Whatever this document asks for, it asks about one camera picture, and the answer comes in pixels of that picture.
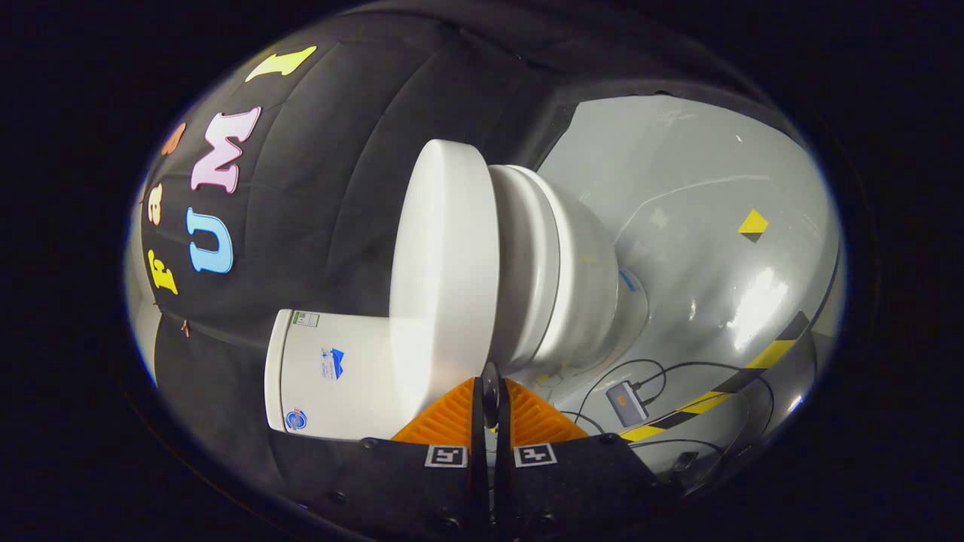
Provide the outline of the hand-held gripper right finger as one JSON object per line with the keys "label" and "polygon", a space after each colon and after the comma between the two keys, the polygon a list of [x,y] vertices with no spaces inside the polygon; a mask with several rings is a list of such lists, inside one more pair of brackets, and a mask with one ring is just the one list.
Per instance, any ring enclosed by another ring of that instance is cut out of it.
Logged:
{"label": "hand-held gripper right finger", "polygon": [[627,541],[674,513],[679,485],[665,483],[617,434],[516,445],[517,401],[490,366],[497,412],[493,527],[499,541]]}

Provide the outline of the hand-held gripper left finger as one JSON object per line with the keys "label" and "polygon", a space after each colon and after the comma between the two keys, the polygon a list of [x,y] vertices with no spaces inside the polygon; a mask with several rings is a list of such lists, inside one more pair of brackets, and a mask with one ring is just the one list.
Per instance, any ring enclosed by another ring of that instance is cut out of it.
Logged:
{"label": "hand-held gripper left finger", "polygon": [[[452,438],[418,437],[444,407],[456,411]],[[399,438],[338,442],[340,463],[300,504],[373,541],[485,541],[490,483],[485,430],[492,412],[492,364],[447,392]]]}

